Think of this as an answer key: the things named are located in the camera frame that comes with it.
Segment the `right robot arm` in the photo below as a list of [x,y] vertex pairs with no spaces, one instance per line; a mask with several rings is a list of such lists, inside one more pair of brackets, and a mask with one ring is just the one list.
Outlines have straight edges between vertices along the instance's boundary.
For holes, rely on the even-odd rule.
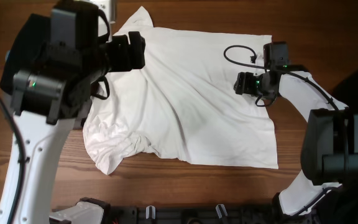
[[268,208],[245,208],[244,223],[358,223],[358,111],[326,93],[302,65],[268,63],[241,72],[237,94],[287,99],[306,119],[301,171]]

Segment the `white t-shirt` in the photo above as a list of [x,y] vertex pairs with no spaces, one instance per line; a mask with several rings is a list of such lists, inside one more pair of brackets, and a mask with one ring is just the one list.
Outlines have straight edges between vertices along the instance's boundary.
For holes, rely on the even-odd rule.
[[155,27],[140,7],[119,29],[145,39],[145,67],[109,73],[109,98],[94,99],[83,127],[95,166],[111,174],[140,152],[190,164],[275,169],[275,127],[267,110],[233,89],[270,35]]

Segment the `folded black garment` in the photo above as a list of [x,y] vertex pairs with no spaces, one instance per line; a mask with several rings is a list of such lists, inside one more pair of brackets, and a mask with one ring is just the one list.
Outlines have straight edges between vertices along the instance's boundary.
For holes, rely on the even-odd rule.
[[20,29],[6,56],[6,63],[0,81],[0,89],[12,95],[13,76],[27,68],[37,58],[44,43],[50,40],[50,18],[31,14]]

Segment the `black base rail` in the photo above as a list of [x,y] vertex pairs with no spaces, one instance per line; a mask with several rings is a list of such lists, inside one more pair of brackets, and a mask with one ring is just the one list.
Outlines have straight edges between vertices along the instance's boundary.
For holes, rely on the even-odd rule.
[[268,206],[162,208],[112,207],[108,223],[112,224],[264,224],[274,223]]

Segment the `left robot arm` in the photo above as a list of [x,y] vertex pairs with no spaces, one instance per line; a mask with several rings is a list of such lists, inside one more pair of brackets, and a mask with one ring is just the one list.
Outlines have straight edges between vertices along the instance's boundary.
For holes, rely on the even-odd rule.
[[0,223],[110,223],[110,204],[81,198],[74,206],[50,209],[60,154],[94,84],[109,72],[145,65],[145,39],[137,31],[99,35],[105,13],[89,1],[59,1],[29,65],[12,76],[10,107],[2,107],[13,131],[0,200]]

